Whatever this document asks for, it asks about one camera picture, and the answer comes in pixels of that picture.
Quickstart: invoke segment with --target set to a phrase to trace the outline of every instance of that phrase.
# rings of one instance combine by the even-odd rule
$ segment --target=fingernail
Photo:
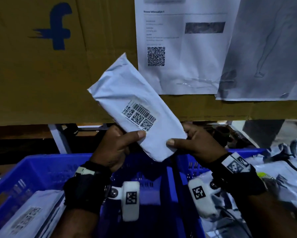
[[[137,135],[138,135],[138,137],[141,139],[141,138],[144,138],[144,137],[146,136],[146,132],[140,130],[140,131],[137,131]]]
[[[169,146],[174,146],[175,140],[169,139],[169,140],[167,140],[166,144],[169,145]]]

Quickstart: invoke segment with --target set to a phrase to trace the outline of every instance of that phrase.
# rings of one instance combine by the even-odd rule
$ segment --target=cardboard box
[[[134,0],[0,0],[0,125],[112,122],[87,92],[124,52]],[[297,102],[162,96],[180,120],[297,119]]]

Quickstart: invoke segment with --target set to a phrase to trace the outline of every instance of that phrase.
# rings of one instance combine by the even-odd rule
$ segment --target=black wrist strap
[[[75,176],[65,183],[65,205],[68,209],[83,209],[100,214],[105,199],[105,187],[111,184],[112,173],[109,168],[91,161],[80,167],[94,171],[94,174],[75,173]]]
[[[260,195],[266,192],[255,168],[237,153],[227,153],[208,165],[214,183],[233,196]]]

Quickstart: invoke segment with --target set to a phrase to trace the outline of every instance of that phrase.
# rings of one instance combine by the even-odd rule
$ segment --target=human hand
[[[119,127],[113,125],[106,131],[90,161],[106,166],[111,172],[115,172],[123,165],[125,154],[129,153],[128,145],[145,136],[146,132],[142,130],[123,134]]]
[[[211,163],[227,153],[204,128],[190,123],[183,123],[182,126],[188,138],[169,139],[166,142],[168,146],[184,150],[202,163]]]

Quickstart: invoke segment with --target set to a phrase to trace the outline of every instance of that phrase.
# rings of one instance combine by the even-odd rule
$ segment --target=cable
[[[217,209],[223,210],[224,212],[226,212],[228,215],[230,215],[237,223],[238,225],[246,232],[246,234],[249,236],[249,238],[252,238],[252,236],[249,234],[249,232],[247,231],[247,229],[243,226],[243,224],[233,215],[231,214],[231,212],[227,211],[227,209],[221,207],[221,206],[216,206]]]

